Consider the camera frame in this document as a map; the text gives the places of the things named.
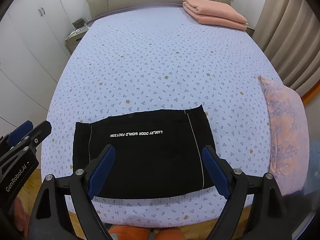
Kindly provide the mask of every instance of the person's leg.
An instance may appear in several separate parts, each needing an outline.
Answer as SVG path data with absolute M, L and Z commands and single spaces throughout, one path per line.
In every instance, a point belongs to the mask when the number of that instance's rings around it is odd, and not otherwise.
M 150 229 L 114 226 L 108 232 L 114 240 L 149 240 Z
M 153 240 L 186 240 L 180 228 L 162 229 Z

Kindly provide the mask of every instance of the floral pillow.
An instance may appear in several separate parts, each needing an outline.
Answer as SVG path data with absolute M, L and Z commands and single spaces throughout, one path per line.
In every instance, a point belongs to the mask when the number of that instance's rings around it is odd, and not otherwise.
M 270 173 L 282 195 L 302 189 L 309 163 L 307 117 L 299 95 L 292 89 L 258 77 L 267 100 L 271 129 Z

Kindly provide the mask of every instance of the curtain fold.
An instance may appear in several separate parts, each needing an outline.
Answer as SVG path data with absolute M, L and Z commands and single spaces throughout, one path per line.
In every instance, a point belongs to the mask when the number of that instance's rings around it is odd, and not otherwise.
M 306 0 L 266 0 L 252 38 L 300 96 L 319 80 L 320 23 Z

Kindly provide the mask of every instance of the bed sheet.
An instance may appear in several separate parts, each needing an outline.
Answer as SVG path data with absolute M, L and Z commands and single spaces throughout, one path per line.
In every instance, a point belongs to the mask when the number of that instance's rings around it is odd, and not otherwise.
M 147 8 L 99 19 L 72 54 L 53 95 L 42 178 L 72 174 L 75 122 L 200 104 L 217 154 L 233 168 L 262 176 L 269 170 L 270 128 L 258 75 L 281 82 L 246 32 L 200 25 L 182 8 Z M 66 200 L 75 212 L 70 196 Z M 155 228 L 215 219 L 225 202 L 211 187 L 164 199 L 95 197 L 93 205 L 103 222 Z M 251 202 L 248 196 L 246 205 Z

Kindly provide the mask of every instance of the person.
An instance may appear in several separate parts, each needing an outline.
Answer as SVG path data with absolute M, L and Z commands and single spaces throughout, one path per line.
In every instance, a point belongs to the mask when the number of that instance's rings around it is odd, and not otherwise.
M 24 240 L 27 240 L 30 216 L 24 211 L 19 197 L 13 202 L 13 221 L 20 232 L 23 232 Z M 158 228 L 160 231 L 153 240 L 185 240 L 180 228 Z M 149 240 L 150 228 L 138 228 L 131 226 L 114 226 L 109 234 L 114 240 Z

